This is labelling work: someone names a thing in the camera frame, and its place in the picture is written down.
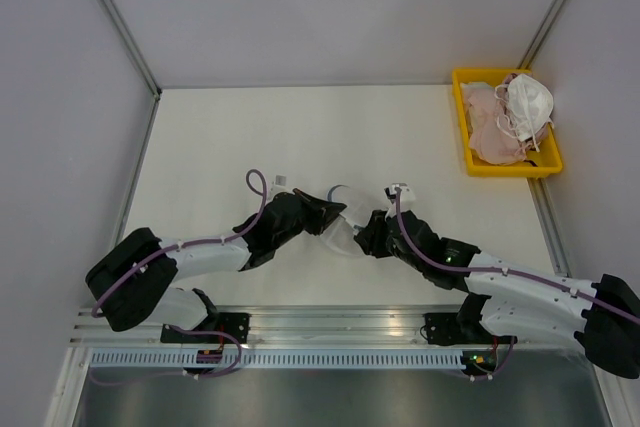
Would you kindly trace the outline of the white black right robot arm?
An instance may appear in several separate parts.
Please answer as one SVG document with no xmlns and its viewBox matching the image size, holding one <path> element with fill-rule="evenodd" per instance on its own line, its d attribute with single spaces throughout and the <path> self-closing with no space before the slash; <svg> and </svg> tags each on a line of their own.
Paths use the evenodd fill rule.
<svg viewBox="0 0 640 427">
<path fill-rule="evenodd" d="M 466 293 L 456 328 L 469 342 L 492 335 L 562 345 L 610 374 L 639 376 L 639 297 L 619 277 L 536 274 L 438 236 L 411 211 L 373 211 L 354 240 L 369 256 L 395 257 L 437 287 Z"/>
</svg>

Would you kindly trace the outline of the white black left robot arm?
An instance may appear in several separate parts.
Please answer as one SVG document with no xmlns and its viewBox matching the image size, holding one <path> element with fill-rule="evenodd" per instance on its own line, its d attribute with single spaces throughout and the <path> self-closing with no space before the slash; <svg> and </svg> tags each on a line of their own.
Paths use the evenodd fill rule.
<svg viewBox="0 0 640 427">
<path fill-rule="evenodd" d="M 179 288 L 177 282 L 256 269 L 298 235 L 322 235 L 346 207 L 294 189 L 262 201 L 255 214 L 217 237 L 170 240 L 138 228 L 87 273 L 96 301 L 91 314 L 115 332 L 156 322 L 195 342 L 209 342 L 221 323 L 219 310 L 202 289 Z"/>
</svg>

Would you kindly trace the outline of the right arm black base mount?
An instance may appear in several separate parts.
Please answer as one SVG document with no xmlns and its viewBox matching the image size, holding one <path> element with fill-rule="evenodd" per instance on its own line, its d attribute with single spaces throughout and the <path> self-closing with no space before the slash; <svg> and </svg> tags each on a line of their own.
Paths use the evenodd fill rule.
<svg viewBox="0 0 640 427">
<path fill-rule="evenodd" d="M 454 312 L 431 312 L 423 315 L 424 324 L 420 328 L 421 336 L 429 345 L 456 346 L 509 345 L 510 336 L 496 336 L 476 321 L 459 322 Z"/>
</svg>

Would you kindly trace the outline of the white mesh laundry bag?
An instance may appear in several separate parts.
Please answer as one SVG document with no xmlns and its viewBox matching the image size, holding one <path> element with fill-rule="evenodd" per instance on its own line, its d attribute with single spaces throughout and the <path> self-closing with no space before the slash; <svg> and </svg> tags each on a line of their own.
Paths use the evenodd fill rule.
<svg viewBox="0 0 640 427">
<path fill-rule="evenodd" d="M 362 248 L 355 236 L 366 227 L 374 205 L 363 192 L 346 185 L 335 185 L 327 192 L 327 200 L 346 205 L 336 220 L 320 235 L 323 244 L 335 253 L 348 257 L 361 257 Z"/>
</svg>

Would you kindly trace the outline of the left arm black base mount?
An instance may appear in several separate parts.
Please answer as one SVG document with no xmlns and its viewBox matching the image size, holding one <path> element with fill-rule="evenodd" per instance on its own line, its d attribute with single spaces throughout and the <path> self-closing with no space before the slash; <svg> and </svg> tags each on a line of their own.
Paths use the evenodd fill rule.
<svg viewBox="0 0 640 427">
<path fill-rule="evenodd" d="M 164 325 L 160 342 L 163 344 L 245 344 L 250 330 L 250 314 L 222 312 L 216 320 L 205 321 L 194 330 L 187 331 Z"/>
</svg>

